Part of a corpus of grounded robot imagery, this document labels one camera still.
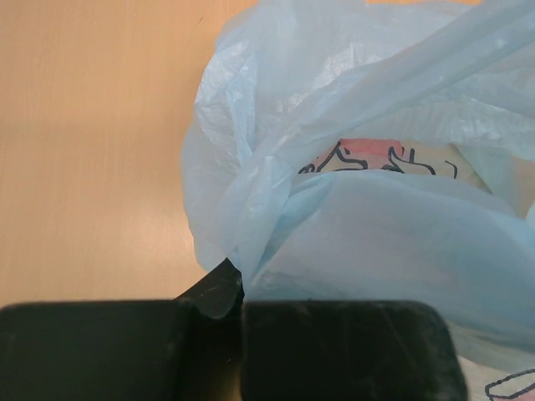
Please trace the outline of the blue printed plastic bag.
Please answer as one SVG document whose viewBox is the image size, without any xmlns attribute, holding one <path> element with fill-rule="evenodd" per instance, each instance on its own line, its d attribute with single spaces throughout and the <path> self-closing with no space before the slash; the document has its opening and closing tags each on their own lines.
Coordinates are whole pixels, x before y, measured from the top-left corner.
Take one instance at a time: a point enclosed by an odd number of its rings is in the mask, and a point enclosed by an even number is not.
<svg viewBox="0 0 535 401">
<path fill-rule="evenodd" d="M 198 262 L 246 298 L 409 299 L 472 400 L 534 397 L 534 4 L 261 1 L 181 152 Z"/>
</svg>

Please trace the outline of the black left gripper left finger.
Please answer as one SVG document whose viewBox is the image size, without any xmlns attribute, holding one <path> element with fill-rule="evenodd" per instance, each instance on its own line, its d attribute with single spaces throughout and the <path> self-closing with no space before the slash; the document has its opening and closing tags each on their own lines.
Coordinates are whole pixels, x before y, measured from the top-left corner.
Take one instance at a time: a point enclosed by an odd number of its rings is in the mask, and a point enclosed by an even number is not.
<svg viewBox="0 0 535 401">
<path fill-rule="evenodd" d="M 1 311 L 4 400 L 238 400 L 242 278 L 224 261 L 167 300 Z"/>
</svg>

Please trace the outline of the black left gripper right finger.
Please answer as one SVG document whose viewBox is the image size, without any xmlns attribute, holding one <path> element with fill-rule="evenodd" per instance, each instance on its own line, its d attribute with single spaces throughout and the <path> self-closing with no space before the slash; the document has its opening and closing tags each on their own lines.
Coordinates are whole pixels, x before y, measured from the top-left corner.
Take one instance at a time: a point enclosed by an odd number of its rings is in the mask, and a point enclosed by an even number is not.
<svg viewBox="0 0 535 401">
<path fill-rule="evenodd" d="M 467 400 L 446 323 L 420 302 L 247 302 L 245 400 Z"/>
</svg>

